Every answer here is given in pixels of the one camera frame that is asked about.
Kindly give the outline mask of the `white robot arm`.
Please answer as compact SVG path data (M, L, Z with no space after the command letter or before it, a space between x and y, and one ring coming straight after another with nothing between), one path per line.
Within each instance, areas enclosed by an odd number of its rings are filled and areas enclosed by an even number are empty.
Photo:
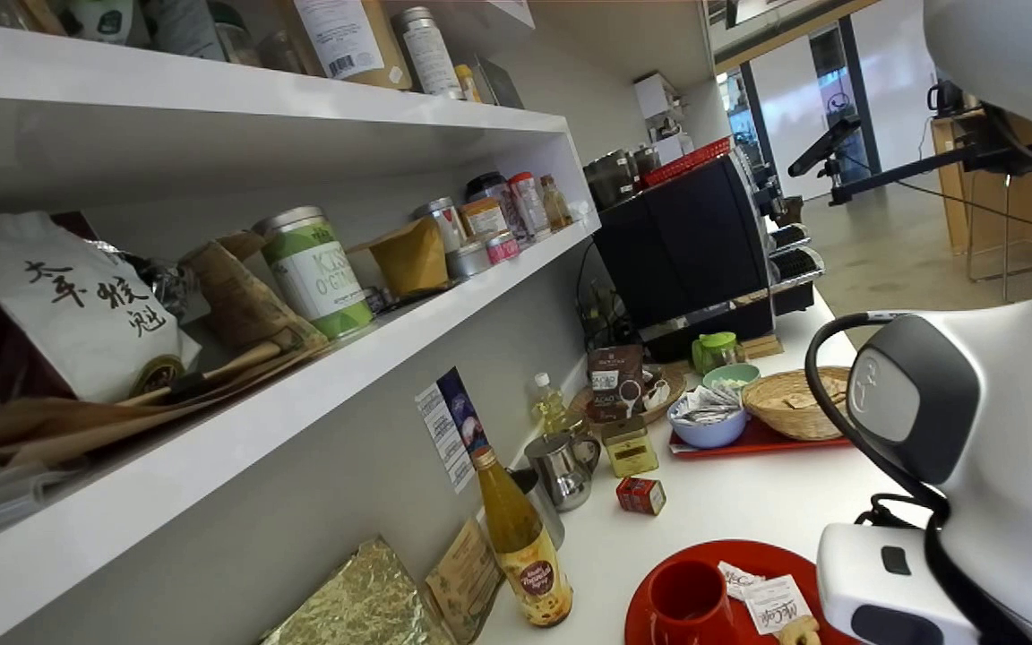
M1032 0L926 0L941 78L1032 123ZM1032 645L1032 299L859 310L867 345L825 416L913 506L816 545L829 622L865 645Z

